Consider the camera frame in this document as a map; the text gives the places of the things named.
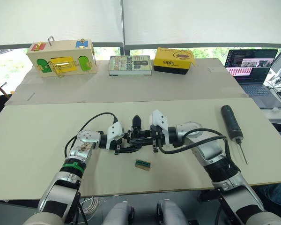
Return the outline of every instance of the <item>laptop screen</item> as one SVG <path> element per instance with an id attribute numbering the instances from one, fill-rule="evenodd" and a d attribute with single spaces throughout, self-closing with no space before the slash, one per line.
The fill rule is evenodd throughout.
<path id="1" fill-rule="evenodd" d="M 229 50 L 225 68 L 238 83 L 263 83 L 277 49 Z"/>

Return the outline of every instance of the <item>laptop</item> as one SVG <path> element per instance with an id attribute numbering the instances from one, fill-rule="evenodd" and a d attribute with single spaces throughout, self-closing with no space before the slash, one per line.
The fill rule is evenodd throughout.
<path id="1" fill-rule="evenodd" d="M 263 85 L 277 49 L 229 50 L 225 68 L 260 109 L 281 108 L 281 102 Z"/>

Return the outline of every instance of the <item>screwdriver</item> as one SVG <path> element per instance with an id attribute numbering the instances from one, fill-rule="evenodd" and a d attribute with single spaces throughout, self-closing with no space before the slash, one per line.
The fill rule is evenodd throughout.
<path id="1" fill-rule="evenodd" d="M 222 117 L 224 119 L 230 139 L 239 145 L 240 150 L 242 151 L 242 154 L 244 156 L 244 151 L 243 151 L 243 148 L 241 145 L 244 136 L 235 119 L 235 116 L 234 116 L 234 113 L 233 113 L 231 107 L 229 105 L 224 105 L 221 108 L 221 113 L 222 113 Z M 248 165 L 248 162 L 247 162 L 247 159 L 245 158 L 245 156 L 244 156 L 244 160 L 245 160 L 245 163 Z"/>

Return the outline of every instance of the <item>laptop keyboard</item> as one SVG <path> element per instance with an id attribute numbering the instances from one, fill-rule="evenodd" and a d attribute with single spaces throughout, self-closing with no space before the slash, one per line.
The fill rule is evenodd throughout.
<path id="1" fill-rule="evenodd" d="M 272 94 L 269 89 L 265 86 L 256 87 L 253 85 L 246 85 L 242 86 L 242 88 L 249 96 L 264 96 Z"/>

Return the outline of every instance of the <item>book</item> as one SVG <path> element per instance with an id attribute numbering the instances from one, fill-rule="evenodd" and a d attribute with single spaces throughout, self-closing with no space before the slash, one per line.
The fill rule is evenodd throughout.
<path id="1" fill-rule="evenodd" d="M 120 75 L 151 75 L 152 65 L 148 55 L 111 56 L 109 76 Z"/>

